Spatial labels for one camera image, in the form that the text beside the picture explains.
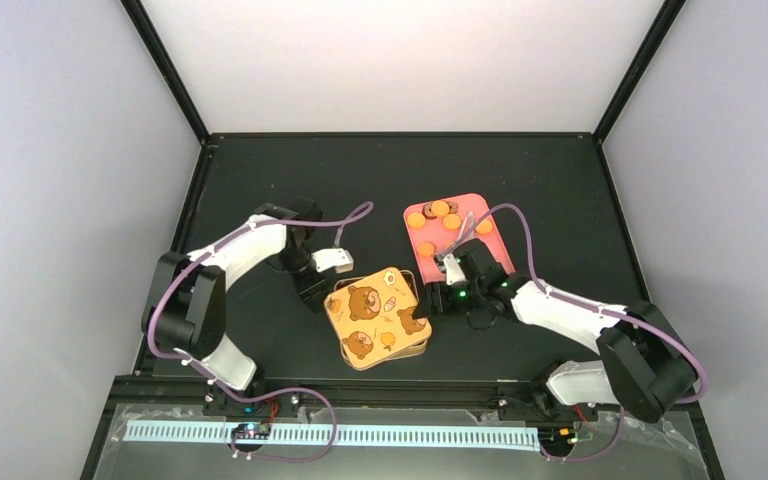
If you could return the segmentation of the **round waffle cookie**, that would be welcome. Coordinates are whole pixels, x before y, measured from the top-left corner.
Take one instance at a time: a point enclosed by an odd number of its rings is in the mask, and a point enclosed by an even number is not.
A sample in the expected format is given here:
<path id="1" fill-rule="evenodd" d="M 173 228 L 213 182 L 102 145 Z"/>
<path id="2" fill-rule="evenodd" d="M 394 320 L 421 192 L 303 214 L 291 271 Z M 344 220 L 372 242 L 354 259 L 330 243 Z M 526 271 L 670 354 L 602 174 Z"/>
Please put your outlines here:
<path id="1" fill-rule="evenodd" d="M 428 212 L 429 212 L 429 215 L 434 218 L 441 218 L 449 215 L 451 212 L 451 209 L 447 201 L 436 200 L 429 204 Z"/>
<path id="2" fill-rule="evenodd" d="M 475 233 L 478 235 L 486 235 L 491 233 L 495 229 L 494 223 L 490 218 L 478 222 L 475 226 Z"/>
<path id="3" fill-rule="evenodd" d="M 459 230 L 462 226 L 462 219 L 457 214 L 448 214 L 442 218 L 442 225 L 447 230 Z"/>
<path id="4" fill-rule="evenodd" d="M 436 253 L 436 247 L 431 242 L 421 242 L 417 245 L 416 251 L 421 258 L 431 258 Z"/>
<path id="5" fill-rule="evenodd" d="M 421 212 L 411 212 L 406 217 L 406 224 L 411 229 L 421 229 L 427 223 L 427 218 Z"/>

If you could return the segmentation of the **black enclosure frame post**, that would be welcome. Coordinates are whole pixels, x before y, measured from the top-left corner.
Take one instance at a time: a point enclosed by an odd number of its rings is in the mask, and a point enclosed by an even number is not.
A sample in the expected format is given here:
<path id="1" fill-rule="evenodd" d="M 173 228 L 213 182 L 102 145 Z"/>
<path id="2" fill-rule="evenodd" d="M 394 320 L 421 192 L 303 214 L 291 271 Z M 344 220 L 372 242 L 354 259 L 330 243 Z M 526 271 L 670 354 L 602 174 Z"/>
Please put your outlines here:
<path id="1" fill-rule="evenodd" d="M 126 14 L 153 60 L 162 80 L 172 94 L 177 106 L 200 144 L 210 138 L 210 132 L 189 94 L 162 38 L 150 15 L 140 0 L 121 0 Z"/>

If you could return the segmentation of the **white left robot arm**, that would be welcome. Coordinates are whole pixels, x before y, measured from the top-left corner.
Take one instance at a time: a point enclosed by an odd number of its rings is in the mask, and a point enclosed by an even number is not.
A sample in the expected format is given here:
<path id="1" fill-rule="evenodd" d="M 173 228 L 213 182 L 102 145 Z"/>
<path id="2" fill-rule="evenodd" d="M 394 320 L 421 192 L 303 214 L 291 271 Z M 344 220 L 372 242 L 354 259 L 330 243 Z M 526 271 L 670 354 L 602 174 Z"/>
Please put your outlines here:
<path id="1" fill-rule="evenodd" d="M 258 366 L 227 334 L 228 290 L 259 264 L 276 259 L 302 303 L 315 309 L 325 297 L 326 271 L 344 273 L 354 267 L 351 254 L 340 245 L 345 227 L 373 208 L 367 201 L 331 222 L 334 243 L 320 250 L 310 249 L 307 242 L 328 223 L 317 203 L 306 201 L 291 207 L 263 204 L 220 239 L 188 253 L 163 254 L 142 320 L 148 350 L 158 359 L 192 367 L 212 384 L 247 391 Z"/>

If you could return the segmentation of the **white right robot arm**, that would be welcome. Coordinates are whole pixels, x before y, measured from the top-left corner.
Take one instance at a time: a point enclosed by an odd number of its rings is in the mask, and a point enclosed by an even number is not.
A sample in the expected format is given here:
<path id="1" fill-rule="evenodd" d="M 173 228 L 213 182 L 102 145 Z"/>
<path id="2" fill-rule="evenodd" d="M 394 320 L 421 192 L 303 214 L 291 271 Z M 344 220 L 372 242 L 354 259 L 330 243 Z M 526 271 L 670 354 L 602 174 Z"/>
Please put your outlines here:
<path id="1" fill-rule="evenodd" d="M 571 340 L 597 354 L 564 361 L 529 392 L 532 410 L 553 419 L 568 406 L 611 404 L 655 423 L 690 399 L 702 374 L 686 345 L 653 304 L 597 302 L 555 288 L 529 274 L 507 272 L 479 240 L 436 258 L 444 278 L 422 290 L 415 314 L 463 313 L 505 317 Z"/>

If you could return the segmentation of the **pink plastic tray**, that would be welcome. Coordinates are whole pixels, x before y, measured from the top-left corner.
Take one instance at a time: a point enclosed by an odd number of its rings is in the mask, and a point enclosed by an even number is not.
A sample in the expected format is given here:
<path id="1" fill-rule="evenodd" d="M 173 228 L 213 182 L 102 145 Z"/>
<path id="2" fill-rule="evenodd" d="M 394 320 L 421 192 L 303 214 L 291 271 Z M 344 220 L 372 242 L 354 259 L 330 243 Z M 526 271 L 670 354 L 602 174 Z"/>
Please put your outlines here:
<path id="1" fill-rule="evenodd" d="M 476 217 L 476 224 L 480 222 L 479 217 L 484 215 L 489 210 L 489 205 L 485 198 L 477 193 L 461 194 L 453 197 L 447 197 L 443 199 L 450 203 L 458 204 L 457 214 L 462 220 L 467 213 L 474 213 Z M 421 229 L 411 229 L 406 224 L 406 217 L 411 212 L 421 212 L 426 204 L 436 200 L 430 200 L 426 202 L 420 202 L 408 206 L 403 212 L 403 220 L 407 230 L 407 235 L 411 245 L 411 249 L 415 256 L 419 274 L 423 283 L 442 281 L 445 275 L 442 273 L 440 267 L 435 262 L 435 256 L 442 254 L 456 239 L 458 230 L 447 230 L 442 225 L 442 218 L 436 218 L 433 220 L 427 220 L 426 225 Z M 502 239 L 502 236 L 497 228 L 497 223 L 492 216 L 490 218 L 495 226 L 495 229 L 486 235 L 478 235 L 474 230 L 474 237 L 483 241 L 488 247 L 493 256 L 499 261 L 504 269 L 508 273 L 514 271 L 514 265 L 506 248 L 506 245 Z M 421 258 L 416 251 L 417 245 L 421 242 L 431 242 L 436 247 L 436 253 L 431 258 Z"/>

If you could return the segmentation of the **chocolate sprinkled donut cookie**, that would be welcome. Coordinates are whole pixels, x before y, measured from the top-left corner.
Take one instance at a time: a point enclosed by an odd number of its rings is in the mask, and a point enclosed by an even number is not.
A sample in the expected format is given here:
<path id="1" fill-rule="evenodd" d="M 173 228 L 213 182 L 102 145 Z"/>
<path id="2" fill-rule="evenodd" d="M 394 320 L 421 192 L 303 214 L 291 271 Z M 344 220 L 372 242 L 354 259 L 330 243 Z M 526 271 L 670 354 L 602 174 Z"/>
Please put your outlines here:
<path id="1" fill-rule="evenodd" d="M 422 213 L 423 213 L 424 217 L 425 217 L 427 220 L 433 220 L 433 219 L 436 219 L 436 218 L 437 218 L 437 216 L 436 216 L 436 215 L 433 213 L 433 211 L 432 211 L 432 208 L 431 208 L 431 204 L 426 204 L 426 205 L 423 207 Z"/>

